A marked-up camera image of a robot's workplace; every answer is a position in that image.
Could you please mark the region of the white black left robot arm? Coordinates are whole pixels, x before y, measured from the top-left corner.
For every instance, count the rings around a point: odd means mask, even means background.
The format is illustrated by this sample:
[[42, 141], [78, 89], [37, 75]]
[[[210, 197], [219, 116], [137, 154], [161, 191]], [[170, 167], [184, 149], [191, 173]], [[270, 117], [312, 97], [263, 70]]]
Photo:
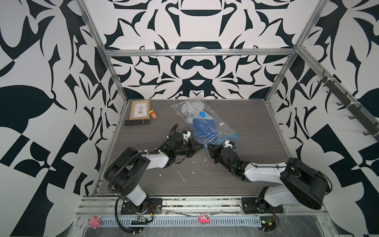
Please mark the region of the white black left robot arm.
[[104, 179], [108, 181], [107, 190], [135, 206], [144, 205], [148, 195], [139, 182], [147, 170], [179, 164], [176, 161], [178, 156], [191, 158], [203, 147], [191, 137], [189, 131], [174, 132], [154, 151], [138, 151], [129, 147], [106, 169]]

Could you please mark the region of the clear plastic vacuum bag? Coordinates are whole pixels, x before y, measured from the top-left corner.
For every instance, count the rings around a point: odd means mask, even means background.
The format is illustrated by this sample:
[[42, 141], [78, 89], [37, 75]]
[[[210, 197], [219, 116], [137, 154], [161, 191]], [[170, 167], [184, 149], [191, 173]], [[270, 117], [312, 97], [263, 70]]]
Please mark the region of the clear plastic vacuum bag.
[[226, 140], [235, 142], [240, 135], [203, 100], [185, 100], [171, 106], [173, 112], [193, 130], [203, 145], [220, 145]]

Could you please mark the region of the dark blue towel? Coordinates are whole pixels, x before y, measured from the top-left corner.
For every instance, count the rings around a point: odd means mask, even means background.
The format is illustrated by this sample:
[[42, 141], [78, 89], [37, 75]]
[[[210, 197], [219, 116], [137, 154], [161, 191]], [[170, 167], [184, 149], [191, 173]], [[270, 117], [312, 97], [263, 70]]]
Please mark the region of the dark blue towel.
[[194, 119], [193, 130], [196, 136], [209, 136], [217, 132], [216, 124], [212, 119]]

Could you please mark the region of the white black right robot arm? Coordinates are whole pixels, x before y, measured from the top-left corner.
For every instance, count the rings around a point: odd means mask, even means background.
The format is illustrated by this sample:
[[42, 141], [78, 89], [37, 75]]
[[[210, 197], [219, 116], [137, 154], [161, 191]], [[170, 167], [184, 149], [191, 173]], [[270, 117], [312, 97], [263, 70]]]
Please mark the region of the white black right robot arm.
[[241, 160], [232, 144], [209, 144], [207, 147], [214, 162], [221, 164], [235, 179], [277, 184], [276, 187], [263, 187], [256, 199], [244, 205], [245, 213], [276, 212], [283, 205], [297, 203], [320, 210], [324, 197], [333, 189], [326, 175], [299, 159], [290, 158], [279, 164], [257, 164]]

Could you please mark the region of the grey towel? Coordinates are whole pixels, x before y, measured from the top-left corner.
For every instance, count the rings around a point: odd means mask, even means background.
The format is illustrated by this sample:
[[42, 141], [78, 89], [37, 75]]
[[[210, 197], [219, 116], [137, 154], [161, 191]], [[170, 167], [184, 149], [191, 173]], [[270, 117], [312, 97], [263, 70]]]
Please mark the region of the grey towel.
[[189, 100], [184, 103], [181, 112], [185, 116], [200, 116], [200, 113], [205, 109], [205, 104], [199, 100]]

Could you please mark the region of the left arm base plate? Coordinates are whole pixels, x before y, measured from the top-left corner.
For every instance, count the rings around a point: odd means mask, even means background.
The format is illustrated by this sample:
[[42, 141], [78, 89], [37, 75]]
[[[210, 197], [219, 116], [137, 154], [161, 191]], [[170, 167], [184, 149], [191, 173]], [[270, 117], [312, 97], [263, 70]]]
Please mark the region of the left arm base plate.
[[140, 205], [124, 200], [121, 206], [121, 215], [155, 214], [161, 213], [163, 199], [147, 197]]

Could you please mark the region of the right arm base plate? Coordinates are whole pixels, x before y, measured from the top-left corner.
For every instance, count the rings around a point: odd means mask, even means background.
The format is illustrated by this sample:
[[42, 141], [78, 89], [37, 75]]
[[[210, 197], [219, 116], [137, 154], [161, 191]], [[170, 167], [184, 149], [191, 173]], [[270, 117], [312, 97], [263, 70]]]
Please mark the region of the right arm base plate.
[[282, 205], [273, 207], [262, 198], [241, 198], [242, 210], [245, 214], [283, 213]]

